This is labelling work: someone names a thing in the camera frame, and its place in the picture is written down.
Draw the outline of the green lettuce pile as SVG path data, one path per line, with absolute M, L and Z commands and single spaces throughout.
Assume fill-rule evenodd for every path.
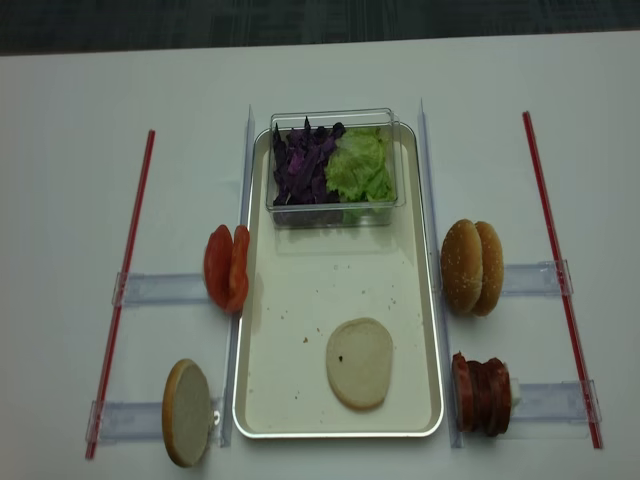
M 325 168 L 327 189 L 344 202 L 390 202 L 389 136 L 381 127 L 351 128 L 337 140 Z

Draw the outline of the right tomato slice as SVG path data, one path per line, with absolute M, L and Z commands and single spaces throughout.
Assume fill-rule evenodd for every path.
M 239 225 L 234 232 L 229 271 L 229 299 L 226 310 L 230 313 L 242 310 L 248 294 L 247 256 L 249 243 L 249 230 L 246 226 Z

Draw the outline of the tomato slice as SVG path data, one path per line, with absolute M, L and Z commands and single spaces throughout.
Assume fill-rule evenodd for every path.
M 203 277 L 211 300 L 225 310 L 229 301 L 229 273 L 233 240 L 224 224 L 210 235 L 203 260 Z
M 229 271 L 229 299 L 226 310 L 230 313 L 242 310 L 248 294 L 247 256 L 249 243 L 249 230 L 246 226 L 239 225 L 234 232 Z

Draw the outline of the left tomato slice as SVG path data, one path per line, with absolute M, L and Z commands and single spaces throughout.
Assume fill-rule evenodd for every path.
M 203 260 L 203 277 L 211 300 L 225 310 L 229 301 L 229 273 L 233 240 L 224 224 L 210 235 Z

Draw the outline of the front meat patty slice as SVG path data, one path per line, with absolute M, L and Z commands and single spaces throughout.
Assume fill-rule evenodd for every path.
M 452 374 L 457 402 L 457 426 L 461 432 L 470 432 L 474 424 L 473 386 L 469 366 L 460 352 L 453 356 Z

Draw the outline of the stacked meat patty slices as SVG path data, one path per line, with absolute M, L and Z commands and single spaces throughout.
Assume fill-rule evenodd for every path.
M 498 358 L 468 361 L 473 391 L 472 430 L 486 436 L 504 434 L 509 426 L 512 393 L 508 368 Z

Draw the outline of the white cheese slice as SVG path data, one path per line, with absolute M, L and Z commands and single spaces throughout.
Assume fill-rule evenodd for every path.
M 520 384 L 516 378 L 509 379 L 509 391 L 510 391 L 510 398 L 511 398 L 510 415 L 513 415 L 516 407 L 521 401 Z

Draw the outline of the clear plastic container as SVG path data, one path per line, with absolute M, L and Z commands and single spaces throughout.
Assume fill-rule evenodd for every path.
M 312 128 L 324 126 L 332 128 L 341 122 L 346 131 L 351 128 L 381 127 L 389 136 L 387 149 L 387 169 L 390 173 L 395 198 L 390 202 L 344 202 L 338 203 L 275 206 L 273 201 L 278 187 L 273 177 L 275 158 L 272 151 L 272 133 L 278 124 L 282 137 L 291 129 L 301 129 L 305 118 Z M 386 225 L 391 222 L 392 213 L 404 203 L 403 153 L 400 147 L 400 122 L 389 108 L 369 108 L 361 110 L 336 110 L 324 112 L 276 113 L 271 116 L 266 173 L 265 206 L 278 228 L 323 228 L 356 225 Z

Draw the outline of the shredded purple cabbage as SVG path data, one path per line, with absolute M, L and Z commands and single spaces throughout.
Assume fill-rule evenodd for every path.
M 305 118 L 301 129 L 291 129 L 282 137 L 278 124 L 272 133 L 275 158 L 273 177 L 278 193 L 273 204 L 310 205 L 339 202 L 336 190 L 327 186 L 325 170 L 346 128 L 337 122 L 332 128 L 312 128 Z

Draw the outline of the beige metal tray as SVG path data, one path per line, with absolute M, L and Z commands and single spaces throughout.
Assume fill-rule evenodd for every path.
M 250 289 L 233 395 L 236 426 L 249 438 L 426 437 L 442 421 L 426 189 L 415 134 L 399 130 L 405 203 L 386 226 L 277 229 L 266 208 L 270 135 L 254 141 Z M 341 403 L 325 367 L 331 333 L 360 317 L 382 323 L 394 346 L 388 394 L 369 411 Z

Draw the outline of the bottom bun slice on tray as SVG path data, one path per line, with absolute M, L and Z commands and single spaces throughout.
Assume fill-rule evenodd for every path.
M 325 354 L 327 379 L 338 400 L 356 410 L 381 405 L 391 382 L 393 351 L 389 331 L 373 318 L 339 325 Z

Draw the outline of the left sesame bun top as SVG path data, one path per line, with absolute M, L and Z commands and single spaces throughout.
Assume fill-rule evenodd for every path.
M 482 290 L 482 244 L 468 219 L 454 223 L 445 235 L 440 256 L 443 291 L 456 314 L 470 313 Z

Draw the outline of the sesame bun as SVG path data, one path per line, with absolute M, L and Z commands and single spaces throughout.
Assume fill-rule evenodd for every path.
M 494 227 L 484 221 L 475 223 L 482 246 L 482 288 L 472 312 L 487 316 L 496 307 L 503 286 L 504 260 L 502 244 Z
M 470 313 L 482 290 L 482 244 L 468 219 L 454 223 L 445 235 L 440 256 L 443 291 L 456 314 Z

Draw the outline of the right sesame bun top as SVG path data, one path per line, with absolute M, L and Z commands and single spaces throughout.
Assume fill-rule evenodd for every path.
M 494 227 L 484 221 L 475 223 L 482 246 L 482 288 L 472 312 L 487 316 L 496 307 L 503 286 L 504 260 L 502 244 Z

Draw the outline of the upper left clear holder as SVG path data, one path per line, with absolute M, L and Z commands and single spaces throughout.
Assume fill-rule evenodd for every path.
M 209 296 L 200 274 L 117 274 L 112 305 L 191 305 L 208 303 Z

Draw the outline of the clear holder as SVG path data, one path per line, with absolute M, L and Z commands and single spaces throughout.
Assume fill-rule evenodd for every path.
M 117 274 L 112 305 L 191 305 L 208 303 L 209 296 L 200 274 Z
M 220 447 L 229 445 L 230 433 L 225 426 L 224 401 L 211 399 L 209 442 Z M 117 442 L 161 441 L 161 402 L 105 401 L 91 404 L 85 434 L 88 445 Z
M 502 296 L 571 296 L 574 288 L 568 262 L 506 264 Z
M 589 380 L 596 395 L 595 384 Z M 580 382 L 520 383 L 521 401 L 511 419 L 516 422 L 588 423 Z M 598 398 L 596 412 L 601 421 Z

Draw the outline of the standing bun slice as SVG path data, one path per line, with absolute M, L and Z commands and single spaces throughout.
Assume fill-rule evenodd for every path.
M 179 360 L 171 369 L 162 401 L 162 434 L 174 464 L 195 466 L 208 443 L 212 414 L 209 385 L 191 359 Z

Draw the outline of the upper right clear holder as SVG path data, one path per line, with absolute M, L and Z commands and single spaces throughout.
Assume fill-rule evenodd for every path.
M 506 264 L 502 296 L 571 296 L 574 288 L 568 262 Z

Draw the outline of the right red strip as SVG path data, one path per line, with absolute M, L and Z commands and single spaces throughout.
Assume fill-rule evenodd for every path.
M 570 274 L 568 268 L 565 266 L 564 258 L 561 252 L 560 243 L 558 240 L 556 226 L 554 222 L 551 203 L 547 191 L 544 171 L 541 163 L 539 149 L 537 145 L 536 135 L 534 131 L 532 117 L 529 111 L 522 113 L 522 120 L 527 137 L 529 151 L 531 155 L 532 166 L 536 177 L 537 188 L 542 204 L 543 215 L 545 218 L 545 224 L 547 228 L 550 247 L 553 255 L 553 260 L 556 266 L 556 277 L 561 287 L 562 302 L 564 313 L 566 317 L 566 323 L 569 332 L 569 338 L 572 346 L 572 352 L 578 379 L 582 389 L 583 401 L 587 413 L 589 432 L 594 449 L 601 450 L 603 445 L 603 439 L 601 434 L 600 420 L 598 419 L 596 412 L 596 400 L 597 396 L 593 393 L 593 388 L 590 386 L 589 374 L 584 359 L 582 344 L 579 335 L 578 324 L 576 320 L 575 310 L 572 301 L 572 293 L 570 292 Z

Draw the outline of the red strip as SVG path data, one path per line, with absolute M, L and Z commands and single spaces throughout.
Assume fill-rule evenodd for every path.
M 136 197 L 132 210 L 128 236 L 123 255 L 122 265 L 120 272 L 117 274 L 114 289 L 114 300 L 112 317 L 110 321 L 110 327 L 105 347 L 104 360 L 102 364 L 100 380 L 98 384 L 94 409 L 89 416 L 89 430 L 88 439 L 86 440 L 85 459 L 91 461 L 95 457 L 96 448 L 98 445 L 98 434 L 101 426 L 102 412 L 105 405 L 107 388 L 109 385 L 109 378 L 112 368 L 112 362 L 115 352 L 115 345 L 117 341 L 117 335 L 121 317 L 121 303 L 124 294 L 126 281 L 130 271 L 130 266 L 133 257 L 133 251 L 135 246 L 135 240 L 137 235 L 137 229 L 139 219 L 142 210 L 142 204 L 144 199 L 144 193 L 148 178 L 148 173 L 151 165 L 153 147 L 155 142 L 156 132 L 150 129 L 147 135 L 143 162 L 141 165 L 140 176 L 137 185 Z
M 572 352 L 578 379 L 582 389 L 583 401 L 587 413 L 589 432 L 594 449 L 601 450 L 603 445 L 603 439 L 601 434 L 600 420 L 598 419 L 596 412 L 596 400 L 597 396 L 593 393 L 593 388 L 590 386 L 589 374 L 584 359 L 582 344 L 579 335 L 578 324 L 576 320 L 575 310 L 572 301 L 572 293 L 570 292 L 570 274 L 568 268 L 565 266 L 564 258 L 561 252 L 560 243 L 558 240 L 556 226 L 554 222 L 551 203 L 547 191 L 544 171 L 541 163 L 539 149 L 537 145 L 536 135 L 534 131 L 532 117 L 529 111 L 522 113 L 522 120 L 527 137 L 529 151 L 531 155 L 532 166 L 536 177 L 537 188 L 542 204 L 543 215 L 545 218 L 545 224 L 547 228 L 550 247 L 553 255 L 553 260 L 556 266 L 556 277 L 561 287 L 562 302 L 564 313 L 566 317 L 566 323 L 569 332 L 569 338 L 572 346 Z

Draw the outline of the left red strip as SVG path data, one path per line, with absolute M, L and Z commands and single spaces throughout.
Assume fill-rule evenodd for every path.
M 110 321 L 110 327 L 105 347 L 104 360 L 102 364 L 100 380 L 98 384 L 94 409 L 89 416 L 89 430 L 88 439 L 86 440 L 85 459 L 91 461 L 95 457 L 96 448 L 98 445 L 98 434 L 101 426 L 102 412 L 105 405 L 107 388 L 109 385 L 109 378 L 112 368 L 112 362 L 115 352 L 115 345 L 117 341 L 117 335 L 121 317 L 121 303 L 124 294 L 126 281 L 130 271 L 130 266 L 133 257 L 133 251 L 135 246 L 135 240 L 137 235 L 137 229 L 139 219 L 142 210 L 142 204 L 144 199 L 144 193 L 148 178 L 148 173 L 151 165 L 153 147 L 155 142 L 156 132 L 150 129 L 147 135 L 143 162 L 141 165 L 140 176 L 137 185 L 136 197 L 132 210 L 128 236 L 123 255 L 122 265 L 120 272 L 117 274 L 114 289 L 114 300 L 112 317 Z

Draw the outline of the lower left clear holder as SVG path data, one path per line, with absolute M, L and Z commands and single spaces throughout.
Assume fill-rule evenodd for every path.
M 220 447 L 229 445 L 230 433 L 225 426 L 224 401 L 211 399 L 209 442 Z M 85 434 L 88 445 L 117 442 L 161 441 L 161 402 L 105 401 L 91 404 Z

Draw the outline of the lower right clear holder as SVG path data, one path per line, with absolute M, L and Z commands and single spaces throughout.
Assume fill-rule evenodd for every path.
M 596 395 L 595 384 L 589 380 Z M 580 382 L 520 383 L 521 401 L 511 419 L 516 422 L 588 423 Z M 598 398 L 596 412 L 601 421 Z

